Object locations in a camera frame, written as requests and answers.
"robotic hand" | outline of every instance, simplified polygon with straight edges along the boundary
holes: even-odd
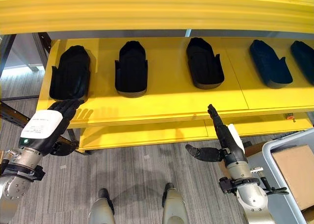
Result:
[[[249,169],[244,147],[234,126],[228,127],[223,124],[216,109],[209,105],[208,113],[213,120],[216,134],[218,136],[221,149],[217,148],[194,148],[187,144],[187,151],[196,159],[205,162],[220,162],[224,160],[225,167],[231,179],[223,177],[219,179],[219,185],[224,193],[236,195],[239,203],[244,209],[246,220],[249,224],[275,224],[269,213],[267,195],[289,194],[286,188],[271,188],[263,175],[262,168]],[[258,173],[266,189],[262,189],[258,178],[254,178],[252,173]]]
[[[0,161],[0,224],[11,221],[30,184],[44,177],[43,168],[37,165],[42,157],[65,156],[75,150],[77,143],[69,146],[59,137],[82,103],[82,100],[65,100],[37,111],[22,130],[18,150],[6,152]]]

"yellow shelving unit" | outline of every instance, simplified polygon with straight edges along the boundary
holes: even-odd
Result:
[[[295,122],[286,120],[280,114],[226,118],[224,123],[233,123],[240,136],[299,131],[311,127],[305,113],[296,113]],[[216,138],[210,119],[93,127],[82,130],[78,151]]]
[[[47,109],[51,66],[70,46],[83,45],[91,57],[88,100],[80,106],[70,128],[207,119],[212,103],[224,118],[306,112],[314,110],[314,87],[303,77],[289,52],[293,40],[266,39],[278,56],[287,58],[293,83],[282,89],[265,86],[249,55],[253,38],[204,37],[220,53],[225,81],[215,89],[201,90],[192,84],[185,49],[189,38],[136,38],[148,60],[147,93],[135,99],[120,96],[114,87],[114,60],[130,38],[68,39],[54,41],[50,52],[38,110]],[[314,41],[306,41],[314,46]]]
[[[314,32],[314,0],[0,0],[0,34],[117,29]]]

